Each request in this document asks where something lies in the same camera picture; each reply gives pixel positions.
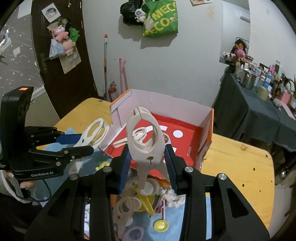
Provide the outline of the person left hand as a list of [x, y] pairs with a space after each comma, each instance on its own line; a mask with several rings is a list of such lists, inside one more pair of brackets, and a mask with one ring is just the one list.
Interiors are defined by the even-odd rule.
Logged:
[[[13, 179], [14, 178], [14, 175], [11, 171], [3, 171], [3, 174], [6, 178], [9, 178], [9, 179]], [[21, 182], [19, 183], [18, 181], [16, 181], [19, 186], [20, 186], [20, 189], [26, 189], [26, 190], [30, 190], [30, 189], [33, 189], [37, 182], [36, 181], [24, 181], [24, 182]]]

